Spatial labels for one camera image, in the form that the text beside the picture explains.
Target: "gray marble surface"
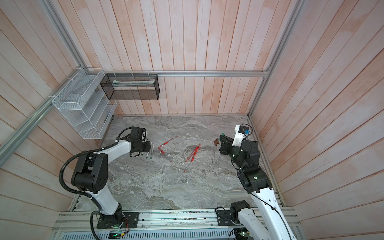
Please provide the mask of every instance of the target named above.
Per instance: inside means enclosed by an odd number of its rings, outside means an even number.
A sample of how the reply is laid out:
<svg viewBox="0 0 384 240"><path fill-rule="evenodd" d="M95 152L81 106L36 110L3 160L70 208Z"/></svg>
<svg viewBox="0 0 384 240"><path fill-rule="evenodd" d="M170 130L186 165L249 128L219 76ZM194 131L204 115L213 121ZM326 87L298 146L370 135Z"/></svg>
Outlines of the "gray marble surface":
<svg viewBox="0 0 384 240"><path fill-rule="evenodd" d="M113 119L102 146L114 142L130 126L147 129L155 142L153 158L131 158L128 154L108 165L108 187L123 210L199 209L230 207L239 200L254 205L240 184L228 156L221 155L214 140L225 133L233 137L236 124L248 123L247 116L157 116ZM177 135L162 149L158 146ZM187 172L185 160L201 143ZM80 197L75 211L97 210Z"/></svg>

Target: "black wire mesh basket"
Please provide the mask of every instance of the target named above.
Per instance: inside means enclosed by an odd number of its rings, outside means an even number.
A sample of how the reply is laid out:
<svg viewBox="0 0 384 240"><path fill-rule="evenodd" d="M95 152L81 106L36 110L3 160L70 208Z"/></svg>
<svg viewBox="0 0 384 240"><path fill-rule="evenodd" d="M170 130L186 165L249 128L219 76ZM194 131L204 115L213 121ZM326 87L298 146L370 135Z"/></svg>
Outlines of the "black wire mesh basket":
<svg viewBox="0 0 384 240"><path fill-rule="evenodd" d="M156 74L108 73L100 83L109 100L158 100Z"/></svg>

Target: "white shelf organizer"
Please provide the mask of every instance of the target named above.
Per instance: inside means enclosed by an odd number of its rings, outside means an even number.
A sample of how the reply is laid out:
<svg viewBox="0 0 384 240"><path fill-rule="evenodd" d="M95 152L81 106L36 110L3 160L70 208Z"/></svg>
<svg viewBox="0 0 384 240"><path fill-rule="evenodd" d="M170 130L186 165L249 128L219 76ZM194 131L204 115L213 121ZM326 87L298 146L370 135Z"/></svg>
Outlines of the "white shelf organizer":
<svg viewBox="0 0 384 240"><path fill-rule="evenodd" d="M117 102L110 103L104 91L96 88L104 77L87 75L81 68L52 101L82 138L102 139L112 118Z"/></svg>

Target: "wood panel wall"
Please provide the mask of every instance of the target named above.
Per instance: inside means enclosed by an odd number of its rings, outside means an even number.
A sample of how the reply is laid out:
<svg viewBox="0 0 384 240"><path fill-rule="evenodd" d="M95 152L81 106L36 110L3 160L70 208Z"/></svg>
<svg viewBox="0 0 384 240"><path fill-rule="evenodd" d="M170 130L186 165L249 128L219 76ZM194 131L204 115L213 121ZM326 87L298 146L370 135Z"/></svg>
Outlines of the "wood panel wall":
<svg viewBox="0 0 384 240"><path fill-rule="evenodd" d="M0 144L75 67L39 1L0 1ZM0 168L1 238L45 239L73 198L58 181L62 164L96 147L52 110Z"/></svg>
<svg viewBox="0 0 384 240"><path fill-rule="evenodd" d="M384 239L383 12L309 1L252 116L308 239Z"/></svg>
<svg viewBox="0 0 384 240"><path fill-rule="evenodd" d="M88 67L263 70L297 0L52 0ZM248 113L257 77L160 78L158 101L118 114Z"/></svg>

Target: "black mounting plate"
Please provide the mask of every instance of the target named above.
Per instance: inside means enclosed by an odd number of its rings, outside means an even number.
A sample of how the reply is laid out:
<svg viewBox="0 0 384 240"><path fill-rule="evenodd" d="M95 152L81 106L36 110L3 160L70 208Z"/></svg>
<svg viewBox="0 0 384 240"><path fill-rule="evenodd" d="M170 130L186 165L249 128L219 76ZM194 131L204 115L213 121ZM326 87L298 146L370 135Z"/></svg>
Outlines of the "black mounting plate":
<svg viewBox="0 0 384 240"><path fill-rule="evenodd" d="M219 226L233 226L232 216L229 210L216 210L217 225Z"/></svg>
<svg viewBox="0 0 384 240"><path fill-rule="evenodd" d="M137 220L139 219L139 213L138 212L123 212L126 219L128 219L128 227L129 229L136 228L137 227ZM111 228L110 225L106 224L105 221L102 219L97 222L97 229L106 229Z"/></svg>

